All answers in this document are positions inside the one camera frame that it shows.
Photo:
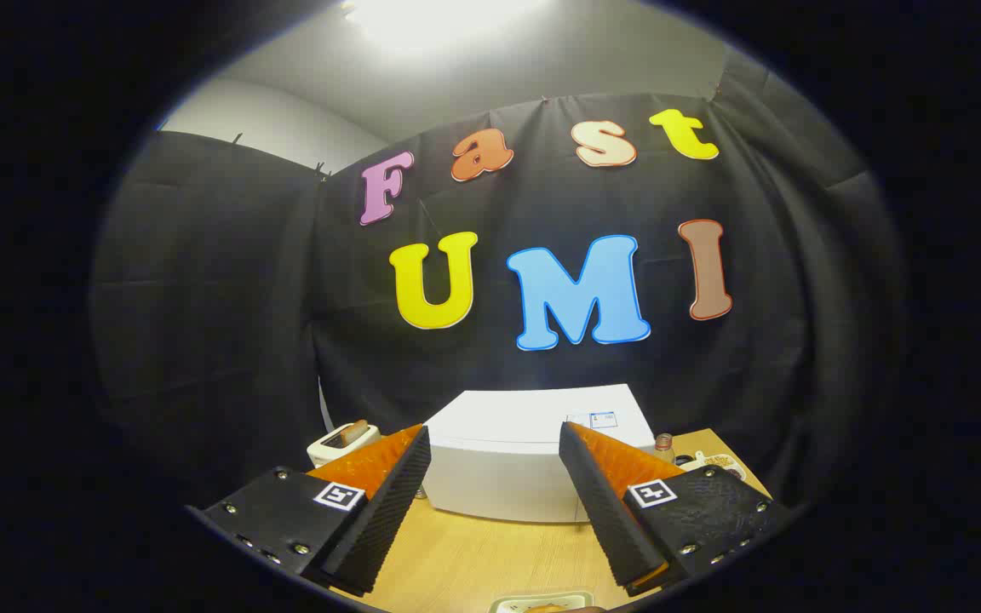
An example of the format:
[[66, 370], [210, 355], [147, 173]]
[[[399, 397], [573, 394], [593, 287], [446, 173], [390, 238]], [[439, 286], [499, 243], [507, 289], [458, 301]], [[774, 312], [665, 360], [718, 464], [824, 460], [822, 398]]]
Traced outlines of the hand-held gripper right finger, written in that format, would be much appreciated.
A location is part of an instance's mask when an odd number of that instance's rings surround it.
[[724, 467], [684, 470], [572, 421], [562, 423], [558, 455], [630, 596], [727, 565], [793, 520]]

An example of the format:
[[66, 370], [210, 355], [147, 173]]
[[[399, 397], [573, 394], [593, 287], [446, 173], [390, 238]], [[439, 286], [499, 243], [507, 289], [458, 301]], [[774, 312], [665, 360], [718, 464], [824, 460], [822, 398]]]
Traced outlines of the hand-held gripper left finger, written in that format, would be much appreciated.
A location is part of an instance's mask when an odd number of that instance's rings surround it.
[[311, 471], [270, 468], [209, 506], [186, 509], [265, 566], [362, 597], [431, 459], [428, 427], [413, 424]]

